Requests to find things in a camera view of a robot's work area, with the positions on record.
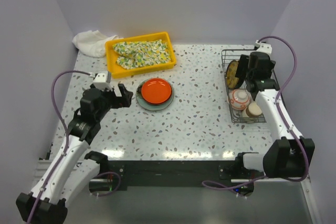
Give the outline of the large celadon green plate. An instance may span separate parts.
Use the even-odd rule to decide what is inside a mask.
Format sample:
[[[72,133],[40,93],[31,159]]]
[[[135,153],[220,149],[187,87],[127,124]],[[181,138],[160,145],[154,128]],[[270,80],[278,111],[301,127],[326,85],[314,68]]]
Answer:
[[[138,86],[136,100],[139,106],[152,112],[161,111],[170,106],[174,99],[174,88],[165,79],[147,79]]]

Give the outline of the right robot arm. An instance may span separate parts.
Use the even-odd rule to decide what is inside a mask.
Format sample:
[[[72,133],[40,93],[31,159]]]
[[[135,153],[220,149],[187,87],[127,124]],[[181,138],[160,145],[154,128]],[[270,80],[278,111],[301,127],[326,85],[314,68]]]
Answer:
[[[315,144],[291,120],[280,97],[279,84],[271,77],[274,66],[268,54],[257,51],[241,55],[238,61],[236,77],[244,79],[247,91],[261,108],[273,143],[264,154],[240,153],[234,173],[246,178],[257,170],[268,178],[300,182],[308,175]]]

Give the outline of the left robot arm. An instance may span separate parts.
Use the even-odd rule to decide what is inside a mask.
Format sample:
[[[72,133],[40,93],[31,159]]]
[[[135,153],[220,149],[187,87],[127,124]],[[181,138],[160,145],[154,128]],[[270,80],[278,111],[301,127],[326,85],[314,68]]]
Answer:
[[[91,151],[83,161],[79,159],[100,131],[104,116],[111,109],[130,107],[133,93],[123,84],[118,88],[119,97],[109,86],[101,90],[92,84],[83,92],[54,160],[30,193],[21,193],[16,199],[24,222],[63,223],[68,207],[90,180],[110,173],[108,158],[102,153]]]

